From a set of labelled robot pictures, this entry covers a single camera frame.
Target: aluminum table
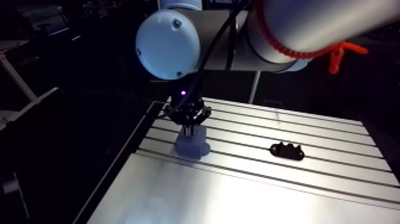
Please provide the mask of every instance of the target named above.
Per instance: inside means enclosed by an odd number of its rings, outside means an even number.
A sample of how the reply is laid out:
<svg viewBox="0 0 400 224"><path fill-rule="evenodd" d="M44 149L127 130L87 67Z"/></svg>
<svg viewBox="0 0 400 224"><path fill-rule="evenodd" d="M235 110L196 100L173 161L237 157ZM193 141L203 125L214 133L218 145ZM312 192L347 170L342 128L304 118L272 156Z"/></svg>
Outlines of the aluminum table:
<svg viewBox="0 0 400 224"><path fill-rule="evenodd" d="M361 122L205 98L211 152L156 120L88 223L400 223L400 186ZM302 161L271 155L300 144Z"/></svg>

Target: red zip tie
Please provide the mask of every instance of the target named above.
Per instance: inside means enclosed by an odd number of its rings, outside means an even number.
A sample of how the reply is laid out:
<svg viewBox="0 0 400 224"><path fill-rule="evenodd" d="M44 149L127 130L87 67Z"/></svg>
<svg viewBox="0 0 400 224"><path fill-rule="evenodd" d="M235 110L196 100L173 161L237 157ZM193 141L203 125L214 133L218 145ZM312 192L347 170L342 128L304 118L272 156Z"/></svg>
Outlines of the red zip tie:
<svg viewBox="0 0 400 224"><path fill-rule="evenodd" d="M283 46L277 39L275 39L272 36L270 31L268 30L264 19L263 0L256 0L255 10L256 10L258 27L261 29L262 35L264 36L266 41L268 41L268 43L273 48L275 48L277 51L279 51L281 54L284 54L285 56L296 59L316 58L330 52L329 72L331 74L336 74L339 71L340 62L342 61L342 58L344 56L345 48L355 51L359 54L368 53L367 48L363 48L361 46L349 42L335 43L333 45L330 45L324 49L315 52L303 53L303 52L293 51Z"/></svg>

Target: blue plastic block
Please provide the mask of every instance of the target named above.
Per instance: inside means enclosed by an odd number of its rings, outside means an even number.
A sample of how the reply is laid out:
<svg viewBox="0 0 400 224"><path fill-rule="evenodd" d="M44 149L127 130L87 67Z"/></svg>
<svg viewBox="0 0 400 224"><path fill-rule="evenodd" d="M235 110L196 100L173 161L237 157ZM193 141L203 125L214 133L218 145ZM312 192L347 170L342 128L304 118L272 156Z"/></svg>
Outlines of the blue plastic block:
<svg viewBox="0 0 400 224"><path fill-rule="evenodd" d="M179 136L175 142L175 151L182 157L199 160L203 155L210 152L210 145L205 142L206 138L205 126L195 126L195 135L186 137L183 128L179 132Z"/></svg>

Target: black cable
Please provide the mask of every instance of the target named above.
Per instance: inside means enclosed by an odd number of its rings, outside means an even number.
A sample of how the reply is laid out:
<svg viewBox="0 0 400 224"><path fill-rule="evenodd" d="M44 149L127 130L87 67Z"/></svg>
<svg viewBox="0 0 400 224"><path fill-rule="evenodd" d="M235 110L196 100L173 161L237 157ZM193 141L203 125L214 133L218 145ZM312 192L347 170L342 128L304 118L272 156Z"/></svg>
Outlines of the black cable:
<svg viewBox="0 0 400 224"><path fill-rule="evenodd" d="M173 114L175 111L177 111L185 102L186 100L189 98L189 96L192 94L193 90L195 89L197 83L200 80L201 75L203 74L204 71L204 67L211 55L211 53L213 52L213 49L215 48L217 42L219 41L219 39L221 38L222 34L225 32L225 30L230 26L230 24L232 23L232 21L236 18L236 16L238 16L238 14L249 4L249 0L245 0L240 2L240 4L237 6L237 8L230 13L229 17L226 19L226 21L224 22L224 24L222 24L220 30L218 30L217 34L215 35L214 39L212 40L210 46L207 49L207 52L204 55L203 60L201 61L201 64L199 66L199 69L197 71L196 77L194 78L190 88L187 90L186 95L179 101L179 103L173 107L171 110L169 110L168 112L158 116L158 119L162 119L165 117L168 117L169 115Z"/></svg>

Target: black plastic part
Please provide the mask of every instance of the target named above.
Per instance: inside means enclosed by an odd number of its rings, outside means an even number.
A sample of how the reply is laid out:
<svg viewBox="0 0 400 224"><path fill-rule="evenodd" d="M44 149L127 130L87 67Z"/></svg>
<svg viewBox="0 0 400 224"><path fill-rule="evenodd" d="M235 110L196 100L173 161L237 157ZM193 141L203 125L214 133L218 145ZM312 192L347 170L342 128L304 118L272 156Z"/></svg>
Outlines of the black plastic part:
<svg viewBox="0 0 400 224"><path fill-rule="evenodd" d="M294 147L293 144L284 145L282 142L279 144L273 144L270 148L272 155L281 158L288 158L290 160L302 160L304 158L304 152L301 150L301 146Z"/></svg>

